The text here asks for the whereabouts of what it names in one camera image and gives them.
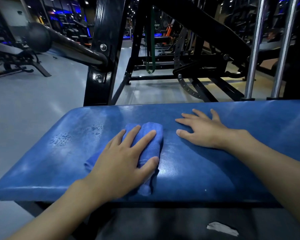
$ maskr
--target microfiber cloth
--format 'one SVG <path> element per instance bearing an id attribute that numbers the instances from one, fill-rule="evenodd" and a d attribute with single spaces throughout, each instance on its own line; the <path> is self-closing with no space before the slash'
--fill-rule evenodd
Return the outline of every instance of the microfiber cloth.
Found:
<path id="1" fill-rule="evenodd" d="M 135 126 L 137 126 L 137 124 L 126 125 L 125 127 L 126 133 L 124 134 L 122 140 L 124 140 L 124 138 L 127 136 L 127 133 L 131 131 Z M 156 130 L 156 135 L 141 153 L 137 165 L 138 168 L 141 168 L 151 157 L 160 156 L 160 144 L 163 138 L 163 126 L 161 124 L 148 122 L 141 125 L 141 129 L 136 135 L 136 137 L 134 138 L 131 147 L 134 146 L 142 137 L 144 137 L 147 133 L 149 133 L 152 130 Z M 95 165 L 98 157 L 100 156 L 104 148 L 105 146 L 99 149 L 94 155 L 92 155 L 92 157 L 90 157 L 84 163 L 86 169 L 88 169 L 89 171 L 92 170 L 93 166 Z M 140 186 L 140 188 L 138 189 L 138 193 L 140 195 L 149 196 L 151 194 L 150 180 L 151 178 L 148 181 L 146 181 L 143 185 Z"/>

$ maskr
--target black ball-shaped cap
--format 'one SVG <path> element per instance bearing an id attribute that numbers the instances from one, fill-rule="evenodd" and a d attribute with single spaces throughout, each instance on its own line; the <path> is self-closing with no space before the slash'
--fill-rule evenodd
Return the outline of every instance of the black ball-shaped cap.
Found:
<path id="1" fill-rule="evenodd" d="M 27 45 L 36 52 L 47 52 L 52 46 L 49 30 L 40 23 L 29 23 L 25 35 Z"/>

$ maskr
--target weight bench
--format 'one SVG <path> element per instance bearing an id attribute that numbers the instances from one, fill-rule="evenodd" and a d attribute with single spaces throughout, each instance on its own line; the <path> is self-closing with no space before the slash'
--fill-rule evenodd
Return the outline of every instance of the weight bench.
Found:
<path id="1" fill-rule="evenodd" d="M 177 129 L 191 131 L 174 119 L 182 112 L 191 113 L 192 108 L 207 115 L 215 109 L 226 126 L 247 129 L 262 143 L 300 161 L 300 100 L 88 106 L 64 115 L 0 179 L 0 201 L 15 201 L 38 215 L 88 174 L 84 162 L 127 123 L 152 121 L 163 125 L 152 194 L 107 203 L 74 235 L 80 232 L 82 239 L 89 239 L 82 237 L 87 229 L 97 232 L 99 221 L 108 219 L 108 210 L 119 207 L 281 207 L 239 160 L 176 135 Z"/>
<path id="2" fill-rule="evenodd" d="M 43 76 L 50 77 L 51 74 L 40 65 L 37 55 L 34 52 L 33 54 L 36 57 L 36 61 L 34 61 L 30 51 L 0 43 L 0 61 L 3 61 L 5 68 L 5 71 L 0 72 L 0 76 L 20 71 L 31 73 L 33 69 L 27 70 L 22 66 L 34 66 Z M 11 65 L 15 65 L 17 68 L 12 69 Z"/>

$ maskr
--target chrome guide rod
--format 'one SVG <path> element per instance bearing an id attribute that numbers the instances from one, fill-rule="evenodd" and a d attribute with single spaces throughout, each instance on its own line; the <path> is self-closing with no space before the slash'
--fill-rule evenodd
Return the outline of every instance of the chrome guide rod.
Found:
<path id="1" fill-rule="evenodd" d="M 298 0 L 289 1 L 288 16 L 286 19 L 286 26 L 284 29 L 283 40 L 280 49 L 280 55 L 278 60 L 278 67 L 275 73 L 274 85 L 272 87 L 271 98 L 276 99 L 279 97 L 281 81 L 284 74 L 284 65 L 286 63 L 287 54 L 290 46 L 291 33 L 293 28 L 293 22 L 296 14 Z"/>
<path id="2" fill-rule="evenodd" d="M 258 12 L 256 14 L 256 25 L 254 30 L 254 37 L 252 43 L 251 55 L 249 57 L 249 69 L 247 74 L 247 83 L 244 91 L 244 98 L 250 99 L 252 97 L 252 89 L 254 77 L 256 75 L 256 66 L 259 53 L 259 45 L 262 33 L 262 23 L 263 23 L 263 9 L 265 6 L 265 0 L 259 0 Z"/>

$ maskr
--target gray floor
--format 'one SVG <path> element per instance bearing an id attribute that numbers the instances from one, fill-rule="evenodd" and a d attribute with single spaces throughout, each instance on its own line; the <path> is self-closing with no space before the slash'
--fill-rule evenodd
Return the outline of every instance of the gray floor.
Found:
<path id="1" fill-rule="evenodd" d="M 129 46 L 130 43 L 125 42 L 121 51 L 115 90 L 123 79 L 131 53 Z M 45 54 L 40 55 L 40 60 L 51 77 L 45 78 L 35 70 L 31 74 L 0 78 L 0 177 L 60 117 L 83 105 L 87 66 Z M 170 73 L 161 70 L 154 75 Z M 135 72 L 133 76 L 145 74 Z M 272 84 L 270 77 L 258 73 L 253 96 L 265 99 L 270 95 Z M 245 82 L 232 85 L 244 92 Z M 220 101 L 230 101 L 214 84 L 207 87 Z M 184 92 L 177 80 L 154 80 L 132 82 L 124 88 L 117 104 L 188 102 L 201 101 Z M 32 216 L 15 203 L 0 202 L 0 239 L 31 219 Z M 215 220 L 235 227 L 240 239 L 300 239 L 299 224 L 283 209 L 121 209 L 98 239 L 224 239 L 226 235 L 215 236 L 206 230 L 206 225 Z"/>

